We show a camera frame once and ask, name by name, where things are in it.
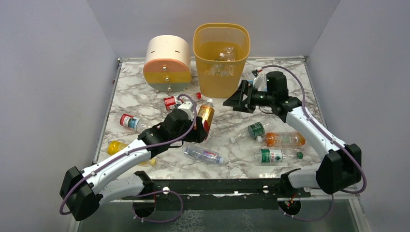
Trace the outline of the orange label clear bottle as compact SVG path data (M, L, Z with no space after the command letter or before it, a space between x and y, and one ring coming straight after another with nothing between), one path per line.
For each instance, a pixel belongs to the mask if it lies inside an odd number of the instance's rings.
M257 136L256 141L268 147L290 146L299 147L306 143L305 138L296 131L293 132L269 132L262 136Z

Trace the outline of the gold red drink bottle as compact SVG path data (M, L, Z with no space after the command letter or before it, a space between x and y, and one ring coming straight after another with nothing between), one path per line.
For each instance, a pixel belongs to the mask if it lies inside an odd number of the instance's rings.
M207 99L199 108L198 116L202 119L202 125L206 133L209 135L210 127L214 117L215 109L212 99Z

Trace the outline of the clear bottle green label angled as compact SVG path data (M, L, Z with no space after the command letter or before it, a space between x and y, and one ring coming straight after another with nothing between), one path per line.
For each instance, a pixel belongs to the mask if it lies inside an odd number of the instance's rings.
M257 139L274 128L273 122L269 120L262 120L241 129L236 135L231 136L229 141L231 143L250 141Z

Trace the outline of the dark green tinted bottle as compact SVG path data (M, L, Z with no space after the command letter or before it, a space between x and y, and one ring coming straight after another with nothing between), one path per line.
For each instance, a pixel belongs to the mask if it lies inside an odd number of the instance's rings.
M207 73L211 76L233 76L234 65L232 64L212 64Z

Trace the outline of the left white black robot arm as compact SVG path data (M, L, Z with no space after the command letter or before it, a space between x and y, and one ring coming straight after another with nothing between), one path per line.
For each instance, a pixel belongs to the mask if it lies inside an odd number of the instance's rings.
M145 172L138 171L126 178L120 178L120 175L167 151L173 143L201 143L206 137L196 107L182 104L162 123L144 130L113 156L82 170L76 166L67 170L59 192L62 198L60 214L71 214L76 221L82 221L102 204L143 191L152 194L152 181Z

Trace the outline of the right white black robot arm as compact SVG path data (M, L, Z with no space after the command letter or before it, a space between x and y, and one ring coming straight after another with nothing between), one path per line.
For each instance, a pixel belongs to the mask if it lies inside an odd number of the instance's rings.
M299 132L321 159L317 168L297 169L281 179L289 188L315 188L327 194L342 191L365 179L362 176L362 151L331 134L308 112L303 102L289 95L287 78L282 72L266 75L267 90L259 91L247 80L223 102L234 111L253 113L257 106L271 108L274 115Z

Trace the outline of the small blue tinted water bottle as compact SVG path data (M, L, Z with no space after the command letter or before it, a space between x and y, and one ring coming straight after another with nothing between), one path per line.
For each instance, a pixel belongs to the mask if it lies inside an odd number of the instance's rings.
M224 165L226 159L221 156L218 152L208 150L197 145L187 145L183 152L186 156L190 158L195 158L197 160L202 160L207 163Z

